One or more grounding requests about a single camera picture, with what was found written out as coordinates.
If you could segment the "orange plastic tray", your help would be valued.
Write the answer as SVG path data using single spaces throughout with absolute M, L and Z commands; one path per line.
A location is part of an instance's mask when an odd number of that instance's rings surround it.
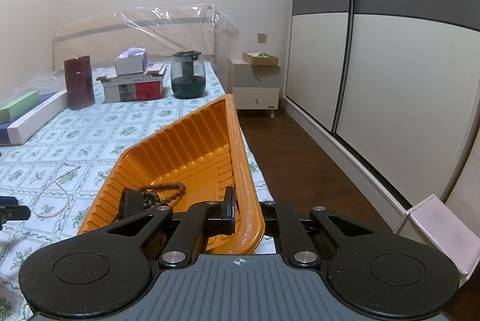
M 221 201 L 235 191 L 235 232 L 208 241 L 211 254 L 250 254 L 265 224 L 247 160 L 233 96 L 225 94 L 125 150 L 103 182 L 78 232 L 109 225 L 126 188 L 180 182 L 186 188 L 172 204 L 185 212 L 198 202 Z

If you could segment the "white and blue long box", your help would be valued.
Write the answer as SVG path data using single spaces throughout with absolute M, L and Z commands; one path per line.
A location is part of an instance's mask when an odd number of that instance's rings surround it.
M 9 122 L 1 123 L 2 147 L 20 146 L 34 136 L 67 106 L 67 92 L 41 94 L 40 103 Z

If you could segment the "green box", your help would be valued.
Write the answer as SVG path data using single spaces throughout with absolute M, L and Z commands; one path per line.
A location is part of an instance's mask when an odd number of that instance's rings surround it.
M 23 94 L 0 109 L 0 122 L 10 122 L 16 119 L 24 112 L 37 106 L 39 102 L 40 94 L 38 91 L 30 91 Z

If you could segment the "white bedside cabinet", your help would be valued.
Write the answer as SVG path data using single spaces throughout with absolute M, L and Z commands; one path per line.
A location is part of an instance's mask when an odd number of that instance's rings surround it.
M 278 65 L 252 65 L 240 59 L 229 60 L 228 92 L 238 110 L 268 111 L 275 117 L 281 90 Z

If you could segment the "dark brown cylindrical canister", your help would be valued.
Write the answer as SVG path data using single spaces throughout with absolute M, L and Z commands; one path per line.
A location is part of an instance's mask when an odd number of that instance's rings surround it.
M 88 55 L 64 61 L 64 77 L 69 109 L 80 110 L 95 103 L 92 69 Z

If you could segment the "wooden tray on cabinet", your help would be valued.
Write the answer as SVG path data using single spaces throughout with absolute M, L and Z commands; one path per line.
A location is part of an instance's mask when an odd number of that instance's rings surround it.
M 279 60 L 264 52 L 244 52 L 242 59 L 254 66 L 278 66 Z

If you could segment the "white chair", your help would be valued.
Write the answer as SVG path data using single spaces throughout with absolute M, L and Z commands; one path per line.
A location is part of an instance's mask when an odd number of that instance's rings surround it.
M 396 233 L 448 256 L 459 272 L 460 288 L 479 264 L 479 237 L 434 194 L 405 212 Z

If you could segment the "white tissue box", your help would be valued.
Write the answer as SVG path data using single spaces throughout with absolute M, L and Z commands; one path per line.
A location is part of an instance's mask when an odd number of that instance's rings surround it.
M 145 48 L 130 47 L 115 58 L 115 72 L 119 76 L 144 73 L 146 66 Z

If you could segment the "sliding wardrobe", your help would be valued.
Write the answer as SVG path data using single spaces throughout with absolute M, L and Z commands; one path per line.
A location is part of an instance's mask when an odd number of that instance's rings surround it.
M 479 118 L 479 0 L 293 0 L 285 93 L 402 207 L 443 198 Z

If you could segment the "plastic wrapped headboard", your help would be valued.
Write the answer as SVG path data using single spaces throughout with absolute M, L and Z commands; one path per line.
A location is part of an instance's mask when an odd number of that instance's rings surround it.
M 54 26 L 15 19 L 1 27 L 1 102 L 30 90 L 57 87 L 64 61 L 83 55 L 112 63 L 122 51 L 143 47 L 151 58 L 194 49 L 215 58 L 222 38 L 236 38 L 231 15 L 213 4 L 121 8 Z

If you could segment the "wall socket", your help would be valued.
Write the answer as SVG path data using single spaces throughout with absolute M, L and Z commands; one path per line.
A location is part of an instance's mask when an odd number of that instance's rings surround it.
M 264 33 L 258 33 L 257 35 L 257 43 L 267 43 L 268 36 Z

